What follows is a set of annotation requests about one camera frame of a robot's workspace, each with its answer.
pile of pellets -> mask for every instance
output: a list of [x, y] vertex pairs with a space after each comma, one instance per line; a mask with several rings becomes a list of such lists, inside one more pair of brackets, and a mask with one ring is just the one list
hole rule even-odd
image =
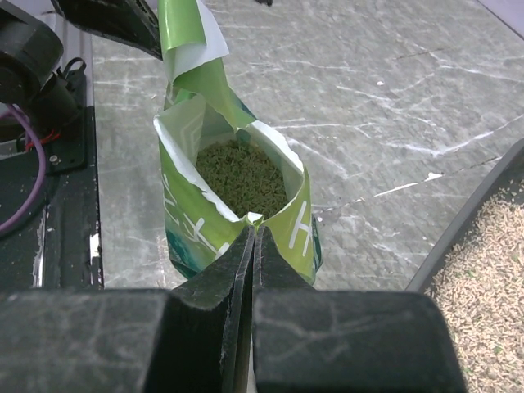
[[431, 291], [471, 393], [524, 392], [524, 184], [514, 189], [482, 206]]
[[198, 153], [196, 170], [238, 216], [277, 214], [288, 202], [282, 172], [259, 147], [229, 141]]

green bag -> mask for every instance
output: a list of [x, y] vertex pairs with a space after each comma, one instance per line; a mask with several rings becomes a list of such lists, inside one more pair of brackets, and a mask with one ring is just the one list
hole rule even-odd
[[[312, 284], [322, 256], [307, 169], [283, 135], [258, 121], [228, 86], [222, 62], [228, 47], [201, 0], [159, 0], [158, 14], [169, 86], [154, 125], [171, 261], [190, 278], [221, 256], [245, 226], [263, 224], [282, 257]], [[289, 202], [273, 217], [237, 217], [195, 168], [202, 148], [234, 138], [254, 142], [282, 171]]]

red wire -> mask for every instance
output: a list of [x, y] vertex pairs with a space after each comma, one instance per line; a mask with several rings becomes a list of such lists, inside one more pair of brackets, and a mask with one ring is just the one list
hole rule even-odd
[[[46, 143], [50, 143], [50, 142], [58, 139], [59, 137], [60, 137], [60, 133], [55, 133], [55, 130], [53, 130], [45, 138], [40, 139], [40, 143], [45, 145]], [[25, 151], [29, 151], [33, 147], [34, 147], [34, 143], [29, 142], [27, 145], [25, 145]]]

marble countertop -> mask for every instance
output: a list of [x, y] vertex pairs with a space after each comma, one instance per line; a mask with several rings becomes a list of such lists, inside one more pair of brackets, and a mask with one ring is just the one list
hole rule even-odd
[[[524, 135], [524, 42], [474, 0], [207, 5], [230, 84], [311, 174], [315, 286], [405, 288]], [[93, 53], [106, 286], [175, 287], [152, 126], [162, 64], [96, 37]]]

black tray rim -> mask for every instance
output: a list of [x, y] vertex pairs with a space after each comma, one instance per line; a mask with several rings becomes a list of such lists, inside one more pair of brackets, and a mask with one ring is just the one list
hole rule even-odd
[[484, 202], [498, 190], [497, 182], [502, 175], [511, 170], [521, 156], [524, 156], [524, 138], [514, 143], [482, 180], [422, 262], [406, 291], [424, 293], [431, 286], [433, 277], [444, 267], [445, 256], [469, 228]]

